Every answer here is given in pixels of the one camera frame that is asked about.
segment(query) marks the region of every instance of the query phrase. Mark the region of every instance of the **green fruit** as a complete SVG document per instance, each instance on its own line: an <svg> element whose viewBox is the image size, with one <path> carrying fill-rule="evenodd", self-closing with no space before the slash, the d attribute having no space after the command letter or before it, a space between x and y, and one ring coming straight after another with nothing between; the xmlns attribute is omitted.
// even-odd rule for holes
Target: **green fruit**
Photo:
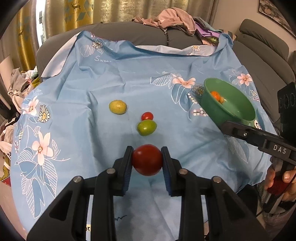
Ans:
<svg viewBox="0 0 296 241"><path fill-rule="evenodd" d="M109 104L109 109L114 114L124 114L126 112L126 103L124 103L122 100L113 100Z"/></svg>
<svg viewBox="0 0 296 241"><path fill-rule="evenodd" d="M156 130L157 124L153 120L143 120L138 126L137 130L141 136L148 136Z"/></svg>

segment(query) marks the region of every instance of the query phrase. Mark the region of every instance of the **pile of clothes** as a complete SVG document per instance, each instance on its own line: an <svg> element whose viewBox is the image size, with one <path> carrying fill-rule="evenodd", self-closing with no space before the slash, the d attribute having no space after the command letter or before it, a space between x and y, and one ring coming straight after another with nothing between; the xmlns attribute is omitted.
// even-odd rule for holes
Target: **pile of clothes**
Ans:
<svg viewBox="0 0 296 241"><path fill-rule="evenodd" d="M8 95L11 96L12 102L18 112L21 113L21 105L24 98L40 84L37 66L33 70L20 71L14 69L11 74L10 87Z"/></svg>
<svg viewBox="0 0 296 241"><path fill-rule="evenodd" d="M163 10L156 18L143 19L134 17L136 23L142 23L152 27L160 28L166 34L168 27L184 31L190 36L197 35L204 45L217 46L218 39L223 30L214 29L200 17L192 17L182 9L173 7Z"/></svg>
<svg viewBox="0 0 296 241"><path fill-rule="evenodd" d="M19 68L14 69L11 73L10 87L8 95L11 96L12 102L17 111L21 113L22 102L26 96L40 84L37 67L29 71L20 71ZM10 157L13 142L13 132L15 124L20 118L20 114L9 120L5 120L0 125L0 182L9 186L10 184Z"/></svg>

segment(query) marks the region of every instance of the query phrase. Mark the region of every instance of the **hand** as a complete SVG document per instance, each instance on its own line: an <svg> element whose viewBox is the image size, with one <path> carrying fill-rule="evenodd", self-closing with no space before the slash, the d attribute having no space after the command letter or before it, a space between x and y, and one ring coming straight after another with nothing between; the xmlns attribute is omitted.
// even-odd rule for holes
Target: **hand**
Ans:
<svg viewBox="0 0 296 241"><path fill-rule="evenodd" d="M283 175L283 182L289 183L294 177L295 173L296 173L296 170L286 171ZM271 165L267 170L267 174L265 178L265 185L264 185L265 190L272 187L272 185L274 184L275 176L276 176L276 173ZM282 201L293 201L295 198L296 198L296 178L293 180L292 184L289 186L289 188L285 192Z"/></svg>

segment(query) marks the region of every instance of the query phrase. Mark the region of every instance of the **cable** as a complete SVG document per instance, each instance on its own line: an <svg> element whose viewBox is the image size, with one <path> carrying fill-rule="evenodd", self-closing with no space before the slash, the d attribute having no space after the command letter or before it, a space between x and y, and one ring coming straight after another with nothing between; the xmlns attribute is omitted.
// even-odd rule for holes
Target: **cable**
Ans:
<svg viewBox="0 0 296 241"><path fill-rule="evenodd" d="M279 194L279 195L277 196L277 198L279 198L281 195L283 195L283 193L285 193L285 192L287 191L287 189L291 186L291 184L292 184L292 182L294 181L295 178L296 178L296 173L294 174L293 178L291 179L291 181L289 182L289 184L286 186L286 188L282 191L282 193ZM257 218L260 214L262 214L264 211L266 211L267 208L268 208L268 207L266 207L265 209L262 209L262 210L256 215L256 218Z"/></svg>

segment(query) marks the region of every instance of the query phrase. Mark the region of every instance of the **deer pattern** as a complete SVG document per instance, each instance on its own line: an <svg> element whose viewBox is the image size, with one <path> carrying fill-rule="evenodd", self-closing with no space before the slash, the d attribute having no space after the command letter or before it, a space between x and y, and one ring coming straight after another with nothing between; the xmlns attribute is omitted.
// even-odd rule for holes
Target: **deer pattern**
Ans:
<svg viewBox="0 0 296 241"><path fill-rule="evenodd" d="M20 29L19 36L22 36L24 33L24 29Z"/></svg>
<svg viewBox="0 0 296 241"><path fill-rule="evenodd" d="M78 2L76 1L74 4L71 4L71 6L73 8L73 12L75 12L77 8L78 8L78 12L81 11L80 5L78 5L79 2L80 2L80 0Z"/></svg>

